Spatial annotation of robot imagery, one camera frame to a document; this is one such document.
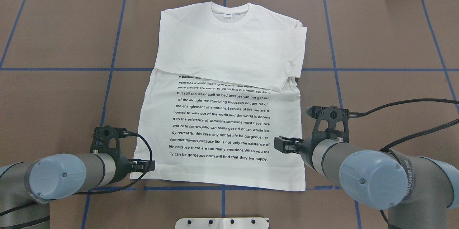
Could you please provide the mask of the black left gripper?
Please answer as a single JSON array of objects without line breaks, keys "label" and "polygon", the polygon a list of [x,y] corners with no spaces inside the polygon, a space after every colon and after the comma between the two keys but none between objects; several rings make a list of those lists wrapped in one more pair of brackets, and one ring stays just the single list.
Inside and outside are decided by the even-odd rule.
[{"label": "black left gripper", "polygon": [[155,170],[155,160],[134,160],[133,169],[131,161],[124,155],[120,154],[114,157],[116,171],[114,174],[114,182],[123,180],[131,172],[151,172]]}]

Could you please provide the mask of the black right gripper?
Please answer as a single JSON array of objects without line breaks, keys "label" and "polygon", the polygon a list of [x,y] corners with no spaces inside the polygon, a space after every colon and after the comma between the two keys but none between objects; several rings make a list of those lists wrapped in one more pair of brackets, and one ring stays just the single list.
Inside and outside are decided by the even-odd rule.
[{"label": "black right gripper", "polygon": [[282,153],[300,154],[305,164],[314,170],[316,169],[313,165],[312,157],[317,145],[318,141],[316,139],[287,138],[284,136],[274,138],[274,149]]}]

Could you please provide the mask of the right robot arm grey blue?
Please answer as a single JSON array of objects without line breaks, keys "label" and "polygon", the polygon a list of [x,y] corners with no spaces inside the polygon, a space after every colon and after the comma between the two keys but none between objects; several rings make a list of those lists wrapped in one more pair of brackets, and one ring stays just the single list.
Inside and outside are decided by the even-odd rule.
[{"label": "right robot arm grey blue", "polygon": [[354,200],[388,210],[389,229],[446,229],[447,211],[458,207],[458,169],[442,161],[362,149],[343,138],[279,136],[274,147],[300,154]]}]

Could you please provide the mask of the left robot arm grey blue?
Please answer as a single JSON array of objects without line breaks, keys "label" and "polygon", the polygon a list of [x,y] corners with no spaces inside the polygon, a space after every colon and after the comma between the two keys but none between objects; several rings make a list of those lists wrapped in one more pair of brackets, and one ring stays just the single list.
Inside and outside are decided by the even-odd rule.
[{"label": "left robot arm grey blue", "polygon": [[55,154],[1,168],[1,228],[49,229],[49,203],[124,179],[130,172],[153,171],[154,160],[116,164],[107,153]]}]

